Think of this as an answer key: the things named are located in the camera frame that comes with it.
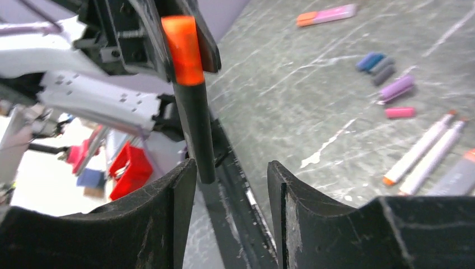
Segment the dark grey pen cap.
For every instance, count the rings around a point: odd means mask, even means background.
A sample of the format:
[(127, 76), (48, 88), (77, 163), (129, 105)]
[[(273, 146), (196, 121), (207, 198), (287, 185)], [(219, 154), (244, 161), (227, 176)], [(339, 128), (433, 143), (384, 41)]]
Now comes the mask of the dark grey pen cap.
[(396, 72), (395, 65), (391, 64), (384, 67), (378, 73), (375, 73), (372, 77), (372, 84), (374, 86), (382, 85), (388, 78), (390, 78)]

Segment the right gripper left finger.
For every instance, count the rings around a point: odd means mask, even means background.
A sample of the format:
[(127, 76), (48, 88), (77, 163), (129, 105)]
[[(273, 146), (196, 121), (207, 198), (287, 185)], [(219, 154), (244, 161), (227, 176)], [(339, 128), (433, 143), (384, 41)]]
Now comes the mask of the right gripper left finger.
[(2, 268), (182, 268), (197, 167), (188, 159), (87, 214), (1, 208)]

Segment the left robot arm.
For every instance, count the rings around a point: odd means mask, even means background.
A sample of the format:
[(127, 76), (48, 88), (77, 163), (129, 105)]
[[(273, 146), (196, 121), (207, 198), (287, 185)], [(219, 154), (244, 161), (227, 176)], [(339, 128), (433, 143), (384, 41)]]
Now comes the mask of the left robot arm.
[(57, 1), (55, 20), (1, 22), (1, 99), (93, 120), (131, 134), (211, 141), (205, 73), (221, 60), (197, 1)]

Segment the black orange highlighter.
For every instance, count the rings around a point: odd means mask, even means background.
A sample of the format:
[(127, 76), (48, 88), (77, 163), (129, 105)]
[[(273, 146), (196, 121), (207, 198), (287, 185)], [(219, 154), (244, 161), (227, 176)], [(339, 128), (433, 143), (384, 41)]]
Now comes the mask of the black orange highlighter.
[(211, 121), (207, 90), (193, 16), (168, 16), (161, 19), (173, 60), (173, 83), (189, 157), (196, 161), (203, 184), (216, 180)]

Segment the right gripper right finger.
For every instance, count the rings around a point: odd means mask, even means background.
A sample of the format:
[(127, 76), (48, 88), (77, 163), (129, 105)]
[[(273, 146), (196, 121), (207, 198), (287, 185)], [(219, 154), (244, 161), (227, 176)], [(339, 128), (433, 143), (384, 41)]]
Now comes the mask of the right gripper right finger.
[(474, 198), (338, 202), (280, 162), (267, 168), (280, 268), (473, 268)]

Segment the purple highlighter cap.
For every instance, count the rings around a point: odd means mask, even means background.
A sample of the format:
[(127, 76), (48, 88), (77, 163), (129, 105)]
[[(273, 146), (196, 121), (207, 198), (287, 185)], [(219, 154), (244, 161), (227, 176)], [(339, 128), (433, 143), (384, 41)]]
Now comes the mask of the purple highlighter cap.
[(380, 90), (379, 98), (376, 103), (379, 105), (387, 104), (395, 98), (412, 90), (414, 85), (414, 77), (412, 75), (405, 75)]

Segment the white pen grey cap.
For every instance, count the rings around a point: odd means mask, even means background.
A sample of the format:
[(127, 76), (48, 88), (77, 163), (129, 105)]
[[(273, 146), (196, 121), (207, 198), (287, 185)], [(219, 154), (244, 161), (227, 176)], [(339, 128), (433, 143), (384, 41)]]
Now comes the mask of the white pen grey cap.
[(425, 180), (432, 174), (446, 154), (451, 150), (460, 137), (460, 133), (468, 119), (456, 120), (451, 127), (440, 137), (420, 163), (414, 168), (404, 183), (399, 187), (399, 195), (409, 196), (416, 194)]

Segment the pink marker cap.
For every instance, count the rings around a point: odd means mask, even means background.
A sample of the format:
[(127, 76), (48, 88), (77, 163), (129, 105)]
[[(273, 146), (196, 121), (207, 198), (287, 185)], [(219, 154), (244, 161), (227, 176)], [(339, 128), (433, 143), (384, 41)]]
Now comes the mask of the pink marker cap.
[(414, 107), (392, 107), (384, 110), (388, 119), (412, 118), (416, 115)]

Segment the orange pen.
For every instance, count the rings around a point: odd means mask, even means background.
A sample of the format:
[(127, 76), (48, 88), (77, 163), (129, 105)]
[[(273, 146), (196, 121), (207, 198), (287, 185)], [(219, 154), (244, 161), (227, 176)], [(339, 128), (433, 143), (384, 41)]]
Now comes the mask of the orange pen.
[(314, 11), (300, 14), (296, 19), (296, 26), (306, 27), (323, 24), (337, 20), (354, 17), (358, 11), (357, 4), (347, 4), (344, 6), (331, 8), (328, 10)]

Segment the blue pen cap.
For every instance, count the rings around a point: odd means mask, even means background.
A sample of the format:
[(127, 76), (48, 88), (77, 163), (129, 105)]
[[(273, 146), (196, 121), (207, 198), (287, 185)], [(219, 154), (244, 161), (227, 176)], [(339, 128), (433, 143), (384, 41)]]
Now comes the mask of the blue pen cap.
[(358, 64), (356, 65), (356, 70), (359, 72), (369, 73), (370, 70), (373, 67), (375, 67), (380, 61), (382, 61), (384, 58), (385, 58), (385, 54), (383, 53), (371, 52), (358, 62)]

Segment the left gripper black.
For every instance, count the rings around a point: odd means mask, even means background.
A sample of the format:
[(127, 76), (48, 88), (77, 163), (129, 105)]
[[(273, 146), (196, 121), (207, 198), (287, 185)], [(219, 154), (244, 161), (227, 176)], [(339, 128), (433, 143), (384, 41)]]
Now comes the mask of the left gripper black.
[[(171, 82), (175, 71), (155, 1), (55, 1), (75, 13), (86, 28), (73, 42), (111, 76), (154, 73)], [(198, 1), (177, 0), (179, 14), (195, 18), (203, 70), (218, 73), (221, 57), (198, 7)]]

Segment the white marker orange end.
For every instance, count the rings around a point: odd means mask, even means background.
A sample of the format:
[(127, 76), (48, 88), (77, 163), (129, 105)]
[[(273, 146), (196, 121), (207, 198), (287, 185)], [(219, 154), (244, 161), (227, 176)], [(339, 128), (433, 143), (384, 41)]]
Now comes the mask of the white marker orange end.
[(383, 176), (383, 183), (391, 186), (398, 183), (410, 171), (419, 159), (436, 142), (440, 135), (446, 131), (448, 124), (457, 115), (456, 110), (450, 110), (441, 119), (435, 122), (422, 137), (403, 155), (403, 157)]

